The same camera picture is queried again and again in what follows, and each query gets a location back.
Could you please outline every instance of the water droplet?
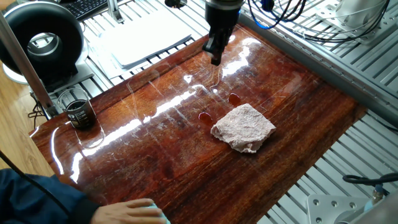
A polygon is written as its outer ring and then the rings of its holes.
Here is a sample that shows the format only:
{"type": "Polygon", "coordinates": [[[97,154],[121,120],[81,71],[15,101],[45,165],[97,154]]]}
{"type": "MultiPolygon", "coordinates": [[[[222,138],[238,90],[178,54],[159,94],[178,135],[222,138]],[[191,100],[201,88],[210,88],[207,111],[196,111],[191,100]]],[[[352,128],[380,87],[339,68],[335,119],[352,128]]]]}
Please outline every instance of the water droplet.
{"type": "Polygon", "coordinates": [[[210,114],[206,112],[202,112],[199,114],[199,120],[206,125],[213,125],[213,119],[211,118],[210,114]]]}
{"type": "Polygon", "coordinates": [[[241,98],[237,94],[231,93],[228,97],[228,103],[231,103],[233,106],[237,107],[241,103],[241,98]]]}

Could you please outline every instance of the blue sleeve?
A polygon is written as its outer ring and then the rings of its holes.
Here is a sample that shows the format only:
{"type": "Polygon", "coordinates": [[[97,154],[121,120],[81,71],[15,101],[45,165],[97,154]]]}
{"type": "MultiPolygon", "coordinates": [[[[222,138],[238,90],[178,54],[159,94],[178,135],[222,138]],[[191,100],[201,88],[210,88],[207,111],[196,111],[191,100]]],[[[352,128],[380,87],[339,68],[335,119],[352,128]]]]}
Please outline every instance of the blue sleeve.
{"type": "Polygon", "coordinates": [[[0,170],[0,223],[89,224],[99,205],[55,176],[28,175],[49,190],[70,211],[68,217],[48,196],[11,169],[0,170]]]}

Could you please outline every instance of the person's hand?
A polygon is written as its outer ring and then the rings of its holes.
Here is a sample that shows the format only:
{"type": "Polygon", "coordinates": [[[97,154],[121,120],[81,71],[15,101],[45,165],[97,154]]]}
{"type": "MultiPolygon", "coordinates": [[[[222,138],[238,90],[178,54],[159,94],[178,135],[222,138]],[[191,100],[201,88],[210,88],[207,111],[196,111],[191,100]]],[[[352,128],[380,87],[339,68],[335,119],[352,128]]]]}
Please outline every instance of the person's hand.
{"type": "Polygon", "coordinates": [[[166,224],[159,208],[143,208],[154,203],[151,199],[138,199],[103,206],[95,211],[90,224],[166,224]]]}

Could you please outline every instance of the white paper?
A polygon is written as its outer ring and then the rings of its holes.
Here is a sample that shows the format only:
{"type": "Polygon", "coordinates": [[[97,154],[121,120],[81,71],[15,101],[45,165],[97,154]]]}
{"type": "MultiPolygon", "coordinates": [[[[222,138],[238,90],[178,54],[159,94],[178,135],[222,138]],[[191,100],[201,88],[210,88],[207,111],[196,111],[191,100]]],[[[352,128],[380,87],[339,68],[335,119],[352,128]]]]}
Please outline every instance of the white paper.
{"type": "Polygon", "coordinates": [[[90,50],[106,76],[114,78],[147,57],[186,42],[191,31],[173,14],[158,11],[101,33],[90,50]]]}

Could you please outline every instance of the wood grain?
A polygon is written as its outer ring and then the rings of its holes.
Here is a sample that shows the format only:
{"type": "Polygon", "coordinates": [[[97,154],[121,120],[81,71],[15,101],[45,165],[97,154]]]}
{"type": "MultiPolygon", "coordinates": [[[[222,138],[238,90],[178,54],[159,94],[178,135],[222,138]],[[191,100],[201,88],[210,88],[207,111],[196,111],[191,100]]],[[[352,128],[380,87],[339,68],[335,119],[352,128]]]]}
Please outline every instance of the wood grain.
{"type": "Polygon", "coordinates": [[[153,198],[172,223],[256,223],[364,114],[245,27],[219,67],[204,41],[92,99],[91,131],[64,114],[41,125],[32,139],[55,173],[102,204],[153,198]],[[232,150],[198,119],[222,118],[232,93],[277,127],[256,154],[232,150]]]}
{"type": "MultiPolygon", "coordinates": [[[[27,114],[34,105],[29,87],[11,81],[0,68],[0,150],[26,173],[52,175],[52,169],[28,135],[34,124],[27,114]]],[[[38,125],[44,122],[44,117],[37,118],[38,125]]],[[[6,167],[0,161],[0,169],[6,167]]]]}

